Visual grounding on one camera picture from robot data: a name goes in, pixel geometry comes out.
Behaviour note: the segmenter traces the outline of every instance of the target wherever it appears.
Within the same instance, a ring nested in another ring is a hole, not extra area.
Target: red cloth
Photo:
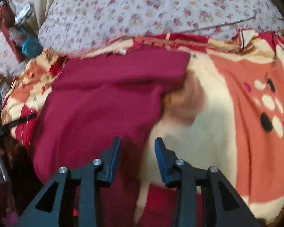
[[[150,184],[146,206],[137,227],[169,227],[175,210],[176,191]],[[197,194],[197,227],[203,226],[202,196]]]
[[[0,29],[3,33],[3,35],[5,36],[6,41],[10,45],[12,51],[14,52],[15,57],[18,60],[18,62],[20,63],[22,61],[25,61],[25,55],[22,54],[21,48],[17,47],[16,44],[13,41],[9,40],[9,37],[10,37],[9,28],[6,27],[4,21],[1,22]]]
[[[145,141],[160,118],[162,94],[182,87],[189,59],[184,52],[142,47],[125,55],[69,60],[29,146],[40,180],[45,183],[60,166],[84,166],[120,136],[116,181],[101,191],[105,226],[133,226]]]

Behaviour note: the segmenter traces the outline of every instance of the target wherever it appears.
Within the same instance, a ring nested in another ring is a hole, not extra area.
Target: floral bedsheet
[[[238,27],[276,31],[284,19],[270,0],[55,0],[39,40],[73,53],[127,34],[191,32],[227,40]]]

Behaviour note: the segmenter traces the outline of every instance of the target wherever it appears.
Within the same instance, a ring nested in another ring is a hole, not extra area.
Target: black dot
[[[271,91],[274,93],[276,91],[276,89],[273,85],[273,81],[269,78],[269,79],[267,79],[267,83],[269,84]]]
[[[261,120],[261,124],[262,124],[262,127],[263,127],[264,130],[266,130],[266,131],[272,131],[273,130],[273,125],[270,122],[266,113],[261,114],[260,120]]]

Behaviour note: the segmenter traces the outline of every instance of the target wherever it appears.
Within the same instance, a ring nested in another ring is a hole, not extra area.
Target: polka dot pattern
[[[284,108],[282,106],[282,103],[280,102],[280,100],[278,98],[275,97],[275,103],[276,103],[276,107],[279,109],[281,114],[284,114]]]
[[[262,103],[270,111],[273,111],[276,107],[275,102],[273,101],[273,98],[267,94],[264,94],[262,96]]]
[[[245,88],[247,89],[248,92],[251,92],[251,86],[248,83],[244,83]]]
[[[257,79],[256,81],[254,81],[254,87],[257,90],[264,90],[266,87],[266,84],[262,83],[260,80]]]
[[[273,125],[270,122],[266,113],[261,114],[260,120],[261,120],[262,127],[265,131],[272,131],[273,130]]]
[[[273,81],[272,81],[270,78],[267,79],[267,83],[268,83],[268,85],[269,85],[271,91],[272,91],[273,93],[276,92],[276,88],[275,88],[275,86],[274,86],[274,84],[273,84]]]
[[[283,137],[283,125],[277,116],[273,116],[272,125],[278,137]]]

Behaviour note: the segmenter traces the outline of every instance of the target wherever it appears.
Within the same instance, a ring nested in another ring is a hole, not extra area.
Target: metal screw
[[[182,159],[176,160],[176,165],[178,165],[178,166],[184,165],[184,160],[182,160]]]
[[[59,173],[63,174],[67,172],[67,168],[65,166],[62,166],[59,168]]]
[[[209,170],[212,172],[212,173],[217,173],[219,171],[219,169],[216,167],[216,166],[211,166],[209,168]]]
[[[95,165],[95,166],[98,166],[98,165],[100,165],[102,163],[102,160],[100,160],[100,159],[94,159],[93,160],[93,164]]]

